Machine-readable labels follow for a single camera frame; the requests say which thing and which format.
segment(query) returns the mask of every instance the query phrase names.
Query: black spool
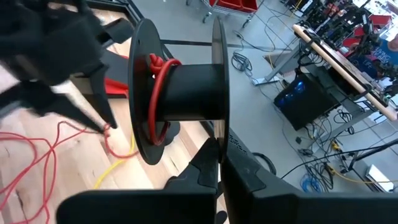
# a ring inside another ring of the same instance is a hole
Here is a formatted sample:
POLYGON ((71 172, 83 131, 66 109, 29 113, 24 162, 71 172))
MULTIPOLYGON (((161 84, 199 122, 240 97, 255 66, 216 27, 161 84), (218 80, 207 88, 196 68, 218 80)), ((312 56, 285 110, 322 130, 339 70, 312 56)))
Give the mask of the black spool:
MULTIPOLYGON (((219 18, 213 24, 211 62, 208 65, 172 66, 166 75, 156 110, 156 133, 166 121, 215 122, 215 137, 225 152, 229 131, 229 72, 224 27, 219 18)), ((153 22, 143 19, 132 37, 129 57, 129 104, 137 147, 146 163, 162 157, 165 143, 156 146, 149 139, 147 114, 154 87, 150 54, 165 57, 153 22)))

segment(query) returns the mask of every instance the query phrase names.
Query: wooden table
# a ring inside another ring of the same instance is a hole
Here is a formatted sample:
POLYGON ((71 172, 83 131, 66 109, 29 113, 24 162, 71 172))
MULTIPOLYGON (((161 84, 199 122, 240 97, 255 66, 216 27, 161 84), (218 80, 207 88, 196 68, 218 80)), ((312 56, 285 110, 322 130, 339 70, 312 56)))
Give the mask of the wooden table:
MULTIPOLYGON (((124 14, 95 10, 96 15, 105 23, 111 22, 124 14)), ((120 55, 128 55, 130 41, 110 46, 109 50, 120 55)), ((0 67, 0 91, 4 91, 15 80, 5 69, 0 67)), ((88 104, 80 92, 67 82, 55 87, 57 91, 68 93, 74 102, 92 115, 95 120, 104 124, 100 116, 88 104)), ((127 154, 132 134, 127 100, 109 100, 119 128, 110 131, 110 146, 115 152, 127 154)), ((36 117, 25 109, 19 109, 6 116, 0 125, 0 131, 19 133, 29 138, 47 138, 51 143, 55 140, 57 123, 67 120, 56 114, 36 117)), ((61 139, 75 133, 67 126, 62 127, 61 139)), ((156 166, 147 165, 140 156, 128 160, 107 177, 101 189, 161 189, 169 177, 179 175, 187 166, 200 146, 208 138, 206 131, 199 122, 181 122, 181 131, 172 144, 167 146, 161 161, 156 166)), ((67 197, 93 188, 97 178, 116 160, 105 153, 103 137, 95 134, 82 134, 61 145, 57 153, 57 178, 55 189, 48 203, 50 223, 55 223, 55 212, 60 202, 67 197)), ((48 151, 42 142, 36 144, 39 154, 48 151)), ((0 141, 0 188, 11 182, 13 178, 33 159, 30 146, 18 141, 0 141)), ((42 179, 44 162, 41 162, 21 180, 1 211, 0 223, 14 223, 31 218, 42 205, 42 179)), ((223 196, 218 200, 218 210, 226 210, 223 196)), ((31 223, 45 223, 45 213, 31 223)))
MULTIPOLYGON (((304 32, 304 27, 293 25, 293 30, 305 42, 308 43, 311 41, 311 37, 304 32)), ((342 56, 339 52, 333 50, 324 42, 321 42, 320 44, 312 42, 311 48, 315 50, 323 59, 325 59, 345 80, 347 80, 349 84, 358 90, 359 93, 364 93, 366 91, 362 84, 370 83, 362 76, 361 71, 359 71, 350 61, 348 61, 347 58, 342 56)), ((367 93, 365 98, 369 100, 390 121, 395 121, 397 119, 397 112, 391 104, 384 106, 370 93, 367 93)))

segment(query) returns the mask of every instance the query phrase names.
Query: gray floor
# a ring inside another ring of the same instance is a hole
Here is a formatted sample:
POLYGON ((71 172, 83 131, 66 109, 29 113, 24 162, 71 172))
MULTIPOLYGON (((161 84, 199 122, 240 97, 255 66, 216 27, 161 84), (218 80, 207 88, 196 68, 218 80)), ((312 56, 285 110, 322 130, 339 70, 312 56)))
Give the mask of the gray floor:
MULTIPOLYGON (((161 39, 211 41, 213 19, 210 18, 206 24, 202 23, 202 18, 207 10, 205 5, 199 0, 192 0, 190 6, 185 5, 185 0, 135 0, 134 3, 144 17, 151 19, 155 23, 161 39)), ((244 29, 241 28, 245 21, 244 18, 221 15, 224 20, 228 43, 240 44, 240 40, 233 33, 233 30, 237 30, 250 43, 273 49, 272 42, 264 32, 265 23, 269 20, 266 32, 275 45, 276 50, 274 53, 294 47, 297 41, 292 43, 295 36, 291 27, 298 20, 289 16, 275 17, 275 15, 279 16, 280 14, 272 11, 272 9, 279 12, 286 11, 286 8, 279 1, 267 1, 266 6, 262 5, 259 8, 256 16, 244 29)), ((211 62, 210 47, 168 45, 167 48, 175 58, 185 64, 211 62)), ((239 49, 233 47, 228 49, 229 57, 232 56, 235 50, 239 49)), ((250 59, 253 65, 252 75, 254 78, 263 77, 272 70, 271 66, 263 58, 268 53, 256 49, 244 49, 240 53, 250 59)), ((289 143, 296 149, 306 148, 310 144, 309 142, 303 141, 301 145, 298 145, 294 141, 297 136, 305 136, 305 132, 294 131, 289 122, 274 109, 270 99, 277 95, 279 86, 265 85, 261 87, 262 91, 270 98, 268 99, 260 92, 258 87, 251 85, 249 77, 244 73, 230 66, 229 75, 231 85, 231 127, 233 131, 252 152, 261 152, 270 157, 277 168, 279 177, 284 175, 291 168, 302 162, 289 143)), ((331 122, 332 126, 337 125, 332 119, 331 122)), ((354 128, 362 130, 371 125, 373 125, 373 122, 369 120, 358 123, 354 128)), ((341 140, 346 150, 353 150, 369 147, 377 142, 379 142, 378 144, 383 144, 396 137, 398 137, 398 134, 395 127, 390 125, 389 122, 383 122, 373 129, 362 131, 353 136, 341 137, 339 140, 341 140), (381 141, 382 138, 391 134, 393 134, 391 137, 381 141)), ((398 173, 395 172, 398 161, 397 153, 398 147, 388 149, 369 157, 367 162, 375 164, 388 178, 398 179, 398 173)), ((288 175, 285 180, 300 188, 300 179, 303 174, 303 168, 297 169, 288 175)), ((356 178, 354 174, 348 174, 348 177, 356 178)), ((359 190, 368 191, 369 189, 364 184, 347 182, 335 177, 334 192, 357 192, 359 190)))

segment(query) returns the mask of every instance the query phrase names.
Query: shopping cart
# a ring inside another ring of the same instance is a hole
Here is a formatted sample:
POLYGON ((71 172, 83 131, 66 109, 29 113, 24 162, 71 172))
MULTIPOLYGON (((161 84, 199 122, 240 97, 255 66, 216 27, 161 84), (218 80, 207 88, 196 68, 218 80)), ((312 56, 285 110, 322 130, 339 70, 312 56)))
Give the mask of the shopping cart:
MULTIPOLYGON (((189 6, 192 0, 186 0, 185 4, 189 6)), ((251 21, 257 12, 256 0, 201 0, 208 8, 207 14, 202 19, 206 23, 207 19, 214 13, 222 13, 245 18, 246 21, 242 25, 243 28, 251 21)))

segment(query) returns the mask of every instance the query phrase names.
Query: blue cable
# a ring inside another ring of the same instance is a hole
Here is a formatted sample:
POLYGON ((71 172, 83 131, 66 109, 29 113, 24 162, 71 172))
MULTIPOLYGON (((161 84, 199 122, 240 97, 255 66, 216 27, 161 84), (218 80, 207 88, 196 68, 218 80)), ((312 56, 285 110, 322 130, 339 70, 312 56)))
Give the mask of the blue cable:
POLYGON ((305 174, 302 178, 302 181, 300 183, 301 188, 303 189, 304 192, 322 192, 322 189, 320 187, 319 181, 317 179, 314 179, 313 177, 309 177, 308 174, 305 174))

